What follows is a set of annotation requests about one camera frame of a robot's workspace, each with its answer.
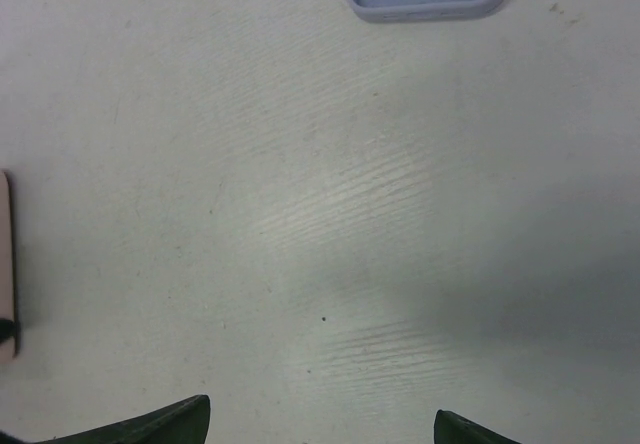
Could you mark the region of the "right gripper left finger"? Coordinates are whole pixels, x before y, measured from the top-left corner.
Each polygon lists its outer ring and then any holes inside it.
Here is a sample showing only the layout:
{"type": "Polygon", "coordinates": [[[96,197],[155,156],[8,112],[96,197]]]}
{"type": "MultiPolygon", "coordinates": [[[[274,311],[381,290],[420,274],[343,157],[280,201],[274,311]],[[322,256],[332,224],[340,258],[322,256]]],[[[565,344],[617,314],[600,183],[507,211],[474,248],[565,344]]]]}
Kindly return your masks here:
{"type": "Polygon", "coordinates": [[[128,420],[48,440],[64,444],[202,444],[211,416],[207,395],[194,395],[128,420]]]}

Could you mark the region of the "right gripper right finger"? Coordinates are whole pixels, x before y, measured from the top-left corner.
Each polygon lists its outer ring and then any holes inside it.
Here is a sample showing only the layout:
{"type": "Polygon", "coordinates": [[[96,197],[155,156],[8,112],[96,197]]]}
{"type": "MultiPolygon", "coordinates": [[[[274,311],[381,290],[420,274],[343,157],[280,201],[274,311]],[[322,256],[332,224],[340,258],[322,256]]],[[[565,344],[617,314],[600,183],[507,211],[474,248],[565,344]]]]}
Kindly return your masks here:
{"type": "Polygon", "coordinates": [[[433,425],[435,444],[519,444],[450,410],[438,410],[433,425]]]}

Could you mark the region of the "pink phone case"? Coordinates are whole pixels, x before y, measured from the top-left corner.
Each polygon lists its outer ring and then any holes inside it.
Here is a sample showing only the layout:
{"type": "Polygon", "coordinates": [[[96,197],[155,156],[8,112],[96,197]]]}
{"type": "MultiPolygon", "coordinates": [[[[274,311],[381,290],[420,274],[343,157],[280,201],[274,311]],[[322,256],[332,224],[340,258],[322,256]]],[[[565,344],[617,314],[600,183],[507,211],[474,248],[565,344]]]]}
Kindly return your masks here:
{"type": "Polygon", "coordinates": [[[1,364],[19,351],[20,321],[16,284],[14,213],[9,174],[1,171],[1,364]]]}

